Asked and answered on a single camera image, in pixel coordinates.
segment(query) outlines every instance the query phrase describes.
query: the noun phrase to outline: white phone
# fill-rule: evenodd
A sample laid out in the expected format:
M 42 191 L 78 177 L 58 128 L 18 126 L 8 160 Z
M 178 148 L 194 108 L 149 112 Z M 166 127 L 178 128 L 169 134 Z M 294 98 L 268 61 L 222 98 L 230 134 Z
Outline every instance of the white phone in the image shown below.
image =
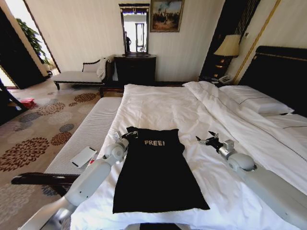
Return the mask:
M 229 84 L 232 81 L 231 77 L 229 75 L 225 75 L 221 78 L 219 78 L 219 82 L 223 84 Z
M 85 147 L 77 156 L 71 159 L 71 163 L 73 163 L 78 168 L 81 168 L 85 163 L 87 163 L 95 154 L 96 150 L 91 147 Z

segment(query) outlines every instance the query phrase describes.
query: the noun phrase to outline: mirror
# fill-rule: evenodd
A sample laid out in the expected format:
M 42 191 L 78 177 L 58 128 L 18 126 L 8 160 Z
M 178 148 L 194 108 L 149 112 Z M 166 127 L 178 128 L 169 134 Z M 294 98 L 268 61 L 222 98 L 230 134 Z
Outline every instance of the mirror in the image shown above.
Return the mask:
M 120 4 L 125 54 L 148 54 L 149 4 Z

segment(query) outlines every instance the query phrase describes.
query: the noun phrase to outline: white duvet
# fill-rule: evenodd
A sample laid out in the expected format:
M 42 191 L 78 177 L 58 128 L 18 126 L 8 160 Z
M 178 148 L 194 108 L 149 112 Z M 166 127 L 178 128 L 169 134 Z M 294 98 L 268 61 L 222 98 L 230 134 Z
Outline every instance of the white duvet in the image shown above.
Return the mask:
M 114 143 L 112 133 L 119 130 L 124 134 L 129 126 L 179 129 L 180 142 L 185 145 L 183 155 L 211 209 L 112 214 L 122 162 L 112 167 L 110 175 L 94 195 L 77 208 L 71 217 L 71 229 L 116 230 L 142 222 L 181 223 L 203 230 L 297 229 L 259 199 L 212 147 L 199 145 L 195 136 L 208 138 L 210 130 L 219 133 L 220 140 L 234 140 L 239 152 L 251 155 L 258 164 L 305 194 L 307 149 L 283 129 L 236 104 L 212 84 L 189 82 L 182 88 L 125 86 L 122 103 L 99 157 L 104 155 L 109 144 Z M 153 157 L 162 158 L 158 153 Z

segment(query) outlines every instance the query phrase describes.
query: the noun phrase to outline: chaise lounge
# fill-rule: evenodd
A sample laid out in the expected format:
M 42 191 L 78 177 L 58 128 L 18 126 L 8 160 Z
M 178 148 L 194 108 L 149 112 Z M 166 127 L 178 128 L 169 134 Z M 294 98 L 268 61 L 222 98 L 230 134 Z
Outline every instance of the chaise lounge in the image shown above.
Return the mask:
M 58 90 L 59 83 L 102 86 L 112 81 L 114 65 L 114 56 L 108 56 L 95 62 L 84 62 L 82 72 L 66 71 L 53 76 L 52 80 Z

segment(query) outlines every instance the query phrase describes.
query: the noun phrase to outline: picture frame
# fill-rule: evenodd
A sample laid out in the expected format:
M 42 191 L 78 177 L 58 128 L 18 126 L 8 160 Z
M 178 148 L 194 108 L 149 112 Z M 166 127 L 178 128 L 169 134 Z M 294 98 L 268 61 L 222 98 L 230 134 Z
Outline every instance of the picture frame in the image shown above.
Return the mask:
M 179 32 L 184 0 L 151 0 L 150 32 Z

